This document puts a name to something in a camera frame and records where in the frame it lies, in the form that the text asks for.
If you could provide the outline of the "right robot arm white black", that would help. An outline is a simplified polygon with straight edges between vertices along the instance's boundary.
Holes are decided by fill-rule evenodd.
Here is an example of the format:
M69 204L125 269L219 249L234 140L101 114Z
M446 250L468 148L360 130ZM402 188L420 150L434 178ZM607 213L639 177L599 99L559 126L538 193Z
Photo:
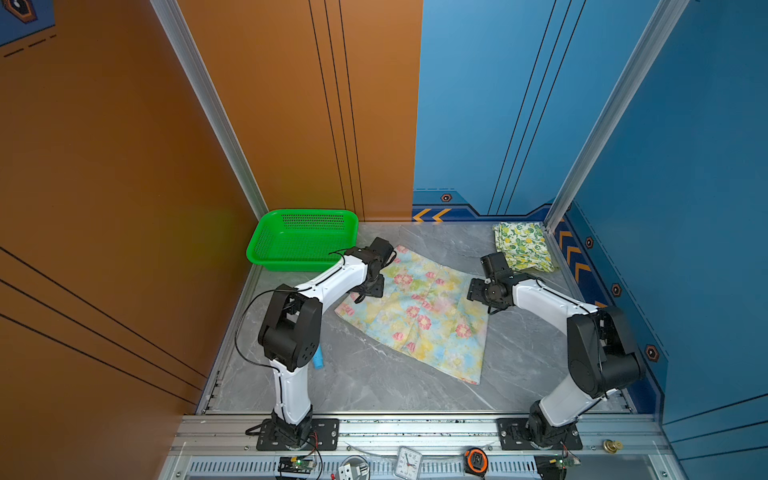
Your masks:
M530 311L567 337L568 375L534 402L525 425L506 429L506 437L536 449L573 448L582 414L645 377L629 321L617 307L578 301L513 270L500 252L483 256L481 264L485 277L471 280L468 300L485 305L491 315L510 307Z

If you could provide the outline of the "green plastic basket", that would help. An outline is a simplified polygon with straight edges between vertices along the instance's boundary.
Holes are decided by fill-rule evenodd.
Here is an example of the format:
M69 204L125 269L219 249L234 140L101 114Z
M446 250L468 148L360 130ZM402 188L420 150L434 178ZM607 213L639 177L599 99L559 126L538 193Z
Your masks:
M358 226L348 210L274 210L259 220L246 256L273 272L323 272L356 245Z

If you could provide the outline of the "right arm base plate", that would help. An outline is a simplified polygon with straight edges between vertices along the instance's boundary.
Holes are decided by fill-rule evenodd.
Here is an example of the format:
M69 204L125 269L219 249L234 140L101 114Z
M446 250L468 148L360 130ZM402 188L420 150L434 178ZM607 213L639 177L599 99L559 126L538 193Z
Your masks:
M496 420L503 450L569 450L583 449L575 423L552 427L537 418L505 417Z

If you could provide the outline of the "pastel floral skirt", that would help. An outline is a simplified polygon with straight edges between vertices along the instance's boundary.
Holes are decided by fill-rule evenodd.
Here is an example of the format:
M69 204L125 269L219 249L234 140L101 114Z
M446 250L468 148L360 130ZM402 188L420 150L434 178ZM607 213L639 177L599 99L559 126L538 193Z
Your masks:
M481 381L489 314L469 301L472 276L406 247L383 269L381 298L350 294L335 313L370 338L455 379Z

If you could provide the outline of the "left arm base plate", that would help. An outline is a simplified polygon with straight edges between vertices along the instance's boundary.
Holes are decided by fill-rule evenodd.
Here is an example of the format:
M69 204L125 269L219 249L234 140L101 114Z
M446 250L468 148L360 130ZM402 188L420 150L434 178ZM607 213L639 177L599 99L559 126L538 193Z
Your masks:
M279 418L267 419L260 425L258 451L312 450L335 451L339 439L338 418L312 418L292 425Z

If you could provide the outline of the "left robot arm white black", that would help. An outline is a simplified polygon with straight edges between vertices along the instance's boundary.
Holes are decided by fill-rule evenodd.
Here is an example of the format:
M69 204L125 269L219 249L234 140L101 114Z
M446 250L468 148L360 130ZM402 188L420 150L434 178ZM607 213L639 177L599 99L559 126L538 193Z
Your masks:
M381 298L382 271L395 258L392 244L377 237L367 247L343 251L339 260L316 277L295 287L280 285L272 293L258 343L273 371L275 405L267 426L279 442L301 448L310 440L308 364L320 346L323 314L350 292L359 301Z

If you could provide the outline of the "lemon print skirt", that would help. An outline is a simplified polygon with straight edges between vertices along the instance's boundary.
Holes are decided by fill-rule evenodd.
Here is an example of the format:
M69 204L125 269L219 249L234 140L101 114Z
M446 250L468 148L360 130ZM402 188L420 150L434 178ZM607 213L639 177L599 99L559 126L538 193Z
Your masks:
M493 234L496 250L513 270L556 270L540 223L501 222L493 226Z

